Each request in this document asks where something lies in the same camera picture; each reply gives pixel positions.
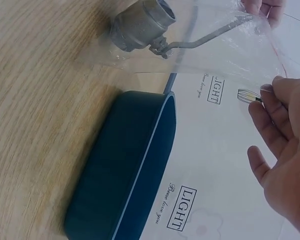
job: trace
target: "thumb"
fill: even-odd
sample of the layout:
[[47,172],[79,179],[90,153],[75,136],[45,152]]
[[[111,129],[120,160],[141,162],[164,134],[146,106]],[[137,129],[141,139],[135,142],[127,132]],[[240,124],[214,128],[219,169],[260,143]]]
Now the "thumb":
[[300,79],[276,76],[272,82],[274,95],[284,104],[289,104],[295,90],[300,87]]
[[259,184],[263,187],[265,183],[265,179],[267,177],[267,173],[270,170],[270,167],[266,163],[266,160],[264,159],[258,147],[256,146],[249,147],[247,154],[248,154],[251,170],[255,178],[259,182]]
[[249,14],[258,15],[262,5],[262,0],[245,0],[244,7]]

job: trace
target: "plastic bag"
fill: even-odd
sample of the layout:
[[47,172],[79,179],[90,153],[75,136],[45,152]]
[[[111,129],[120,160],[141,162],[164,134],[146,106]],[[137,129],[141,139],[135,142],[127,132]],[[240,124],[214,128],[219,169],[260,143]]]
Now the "plastic bag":
[[[140,2],[156,2],[167,6],[167,13],[173,12],[169,14],[175,22],[163,34],[167,44],[194,42],[240,18],[245,20],[227,32],[218,32],[217,37],[193,49],[172,49],[168,59],[155,55],[149,46],[131,52],[121,50],[120,44],[113,41],[120,26],[112,24],[108,32],[90,42],[80,54],[79,61],[113,66],[132,73],[217,73],[258,86],[262,84],[260,80],[269,82],[276,75],[287,74],[267,19],[243,12],[242,5],[236,1],[217,1],[217,4],[212,0],[139,0],[137,3]],[[132,30],[137,28],[142,34],[148,34],[141,17],[136,16],[133,21],[135,13],[129,14],[128,20],[133,23],[127,24],[134,24]]]
[[231,77],[178,73],[177,128],[141,240],[278,240],[284,218],[251,171],[250,146],[269,151],[248,112],[260,88]]

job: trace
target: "wood grain surface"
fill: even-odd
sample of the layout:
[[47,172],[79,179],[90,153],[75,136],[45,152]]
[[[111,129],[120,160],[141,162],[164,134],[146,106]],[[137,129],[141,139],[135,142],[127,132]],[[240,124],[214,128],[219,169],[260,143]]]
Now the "wood grain surface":
[[113,99],[163,90],[166,74],[74,64],[130,3],[0,0],[0,240],[66,239],[66,207]]

